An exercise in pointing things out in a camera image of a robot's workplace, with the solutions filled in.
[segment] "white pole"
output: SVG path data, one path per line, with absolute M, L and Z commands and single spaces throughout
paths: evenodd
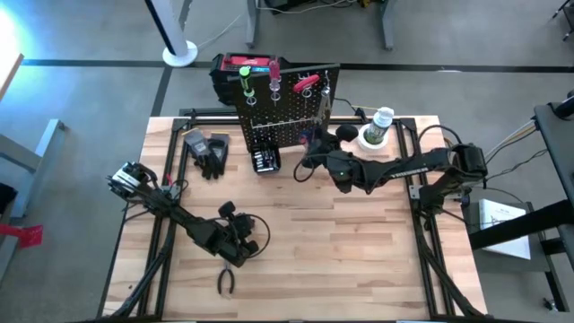
M 174 67 L 187 66 L 197 58 L 197 46 L 187 41 L 169 0 L 145 0 L 166 48 L 163 60 Z

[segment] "black metal frame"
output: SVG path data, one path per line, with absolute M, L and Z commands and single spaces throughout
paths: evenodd
M 181 117 L 193 115 L 193 117 L 192 117 L 193 125 L 192 126 L 238 125 L 239 124 L 239 121 L 236 118 L 214 118 L 214 117 L 236 116 L 234 109 L 181 109 L 179 111 L 179 115 Z M 167 182 L 168 182 L 167 174 L 171 173 L 171 168 L 172 168 L 172 164 L 173 164 L 173 157 L 175 154 L 175 149 L 176 149 L 177 140 L 178 140 L 178 131 L 181 129 L 182 124 L 186 124 L 186 123 L 190 123 L 190 122 L 191 122 L 191 119 L 187 119 L 187 118 L 174 119 L 172 131 L 171 131 L 170 145 L 168 148 L 168 155 L 167 155 L 166 164 L 165 164 L 165 168 L 164 168 L 162 185 L 167 185 Z M 334 125 L 337 125 L 337 124 L 360 124 L 360 123 L 361 123 L 361 120 L 359 118 L 356 118 L 356 117 L 332 118 L 331 119 L 331 124 L 334 124 Z M 420 147 L 419 142 L 418 142 L 418 135 L 417 135 L 415 120 L 413 118 L 395 119 L 393 121 L 393 125 L 396 127 L 396 130 L 397 130 L 397 140 L 399 143 L 399 149 L 400 149 L 401 157 L 402 158 L 408 157 L 406 137 L 404 134 L 405 130 L 408 132 L 408 134 L 410 135 L 411 140 L 413 142 L 413 152 L 414 153 L 420 153 L 421 147 Z M 187 156 L 188 156 L 187 146 L 183 145 L 182 154 L 180 157 L 179 169 L 178 169 L 178 179 L 183 179 L 185 177 L 185 171 L 186 171 L 186 165 L 187 165 Z M 423 185 L 426 185 L 428 183 L 426 176 L 424 174 L 419 174 L 419 181 Z M 409 186 L 412 184 L 413 184 L 413 178 L 412 177 L 405 178 L 405 185 Z M 411 196 L 409 194 L 407 194 L 407 195 L 409 197 L 409 203 L 411 206 L 411 213 L 412 213 L 412 217 L 413 217 L 413 227 L 414 227 L 414 231 L 415 231 L 415 238 L 417 239 L 417 237 L 421 237 L 423 235 L 423 227 L 421 224 L 421 217 L 417 214 L 417 212 L 415 210 L 415 202 L 411 199 Z M 430 218 L 428 221 L 429 221 L 428 222 L 428 228 L 429 228 L 430 237 L 431 237 L 431 241 L 432 241 L 432 251 L 433 251 L 434 257 L 435 257 L 433 262 L 435 262 L 435 265 L 439 264 L 439 267 L 441 267 L 444 270 L 444 272 L 446 273 L 444 256 L 442 253 L 442 248 L 440 246 L 439 231 L 437 228 L 436 221 L 434 218 Z M 151 264 L 151 262 L 153 261 L 153 259 L 155 257 L 155 254 L 157 253 L 157 248 L 159 245 L 159 239 L 160 239 L 160 233 L 161 233 L 161 225 L 162 225 L 162 219 L 156 218 L 154 225 L 153 225 L 153 229 L 152 229 L 152 241 L 150 242 L 150 249 L 148 252 L 148 263 L 147 263 L 146 269 L 149 267 L 149 265 Z M 167 234 L 166 240 L 168 239 L 168 237 L 172 237 L 172 238 L 175 237 L 175 231 L 176 231 L 176 224 L 173 221 L 170 221 L 170 227 L 168 228 L 168 234 Z M 119 240 L 121 239 L 121 233 L 122 233 L 122 230 L 120 229 L 120 232 L 117 236 L 116 250 L 114 251 L 115 255 L 117 254 L 117 248 L 119 246 Z M 163 314 L 163 308 L 165 305 L 165 297 L 166 297 L 167 288 L 168 288 L 168 281 L 169 281 L 169 275 L 170 275 L 170 261 L 171 261 L 171 253 L 172 253 L 171 251 L 172 250 L 173 250 L 173 243 L 171 243 L 171 245 L 170 245 L 170 253 L 169 253 L 168 257 L 166 258 L 165 263 L 163 264 L 164 266 L 162 267 L 161 280 L 160 280 L 160 284 L 159 284 L 159 288 L 158 288 L 158 297 L 157 297 L 157 301 L 155 304 L 154 314 L 152 314 L 152 315 L 146 314 L 147 313 L 147 303 L 149 301 L 149 291 L 146 291 L 144 297 L 142 297 L 142 299 L 140 300 L 139 308 L 137 309 L 137 316 L 130 317 L 130 318 L 127 318 L 127 317 L 103 318 L 101 316 L 102 311 L 103 311 L 103 306 L 104 306 L 104 303 L 105 303 L 105 300 L 106 300 L 106 297 L 108 294 L 109 280 L 111 279 L 111 274 L 113 272 L 113 268 L 115 265 L 115 257 L 114 257 L 114 259 L 112 260 L 112 263 L 110 265 L 110 268 L 109 268 L 109 276 L 108 276 L 107 285 L 106 285 L 104 292 L 102 294 L 98 318 L 95 320 L 89 320 L 89 321 L 94 321 L 94 322 L 96 322 L 96 321 L 97 322 L 101 322 L 101 321 L 106 321 L 106 322 L 149 322 L 149 321 L 161 320 L 162 314 Z M 454 311 L 454 305 L 453 305 L 452 297 L 447 292 L 447 286 L 446 286 L 445 282 L 442 282 L 442 281 L 440 282 L 440 285 L 441 285 L 441 290 L 442 290 L 442 294 L 443 294 L 443 298 L 444 298 L 445 310 L 446 310 L 447 314 L 446 315 L 438 314 L 437 303 L 436 303 L 435 296 L 434 296 L 434 288 L 432 285 L 431 271 L 429 269 L 429 262 L 427 261 L 427 258 L 423 256 L 422 250 L 421 250 L 421 245 L 419 243 L 417 243 L 417 251 L 419 253 L 419 259 L 421 262 L 422 282 L 423 282 L 427 306 L 428 306 L 428 310 L 429 310 L 429 314 L 430 314 L 428 321 L 441 321 L 441 322 L 453 322 L 453 323 L 457 323 L 457 322 L 460 322 L 460 323 L 465 323 L 465 322 L 469 322 L 469 323 L 470 322 L 529 323 L 529 322 L 520 322 L 520 321 L 514 321 L 514 320 L 493 319 L 490 317 L 473 318 L 473 317 L 456 316 L 455 311 Z M 379 322 L 394 322 L 394 321 L 385 320 L 385 321 L 379 321 Z

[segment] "white base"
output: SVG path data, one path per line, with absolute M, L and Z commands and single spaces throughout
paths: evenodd
M 187 54 L 184 56 L 175 56 L 171 55 L 170 51 L 165 48 L 163 49 L 163 61 L 173 67 L 183 67 L 190 65 L 193 63 L 197 58 L 197 46 L 196 44 L 192 43 L 191 41 L 187 40 Z
M 379 149 L 381 149 L 387 145 L 388 131 L 383 136 L 383 141 L 380 144 L 369 144 L 369 143 L 367 143 L 367 139 L 365 139 L 365 131 L 369 128 L 369 126 L 370 126 L 370 124 L 367 124 L 367 125 L 364 125 L 363 127 L 361 127 L 361 129 L 359 130 L 359 137 L 357 138 L 357 140 L 359 140 L 359 147 L 363 151 L 365 151 L 367 153 L 374 153 L 377 150 L 379 150 Z

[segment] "gray floor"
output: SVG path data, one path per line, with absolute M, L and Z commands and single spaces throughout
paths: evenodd
M 184 1 L 175 2 L 179 12 Z M 16 17 L 22 51 L 37 59 L 159 60 L 159 32 L 139 0 L 3 1 Z M 224 4 L 237 10 L 222 10 Z M 561 0 L 400 0 L 396 49 L 381 49 L 377 7 L 324 9 L 273 17 L 261 13 L 255 52 L 292 61 L 444 65 L 572 65 L 572 42 L 560 16 Z M 219 33 L 243 1 L 195 0 L 185 33 L 202 43 Z M 244 52 L 245 21 L 209 46 L 199 59 Z M 109 268 L 122 203 L 107 191 L 104 176 L 137 159 L 162 68 L 24 66 L 0 102 L 0 131 L 30 148 L 50 118 L 67 125 L 60 159 L 29 211 L 27 224 L 43 224 L 40 247 L 20 250 L 0 286 L 3 322 L 60 322 L 93 318 Z M 533 113 L 533 106 L 561 100 L 574 74 L 495 74 L 342 71 L 336 95 L 356 104 L 389 106 L 401 115 L 439 115 L 463 140 L 490 149 Z M 207 70 L 173 71 L 162 116 L 183 108 L 219 107 Z M 335 104 L 336 114 L 349 114 Z M 503 170 L 542 149 L 539 135 L 509 148 L 492 162 Z M 5 163 L 0 181 L 17 185 Z M 512 191 L 535 207 L 564 197 L 548 156 L 492 185 Z M 510 202 L 505 196 L 484 196 Z M 574 304 L 574 274 L 555 257 L 564 290 Z M 572 314 L 548 313 L 541 299 L 550 291 L 542 274 L 480 273 L 489 312 L 506 319 L 571 322 Z

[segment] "red tool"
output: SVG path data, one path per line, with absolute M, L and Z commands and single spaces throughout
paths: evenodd
M 304 80 L 298 81 L 297 84 L 293 86 L 293 90 L 297 93 L 302 92 L 306 88 L 313 86 L 313 84 L 317 83 L 318 81 L 319 81 L 319 75 L 316 74 L 312 75 Z
M 43 225 L 21 229 L 7 224 L 0 224 L 0 234 L 18 237 L 21 248 L 34 247 L 42 244 L 43 231 Z

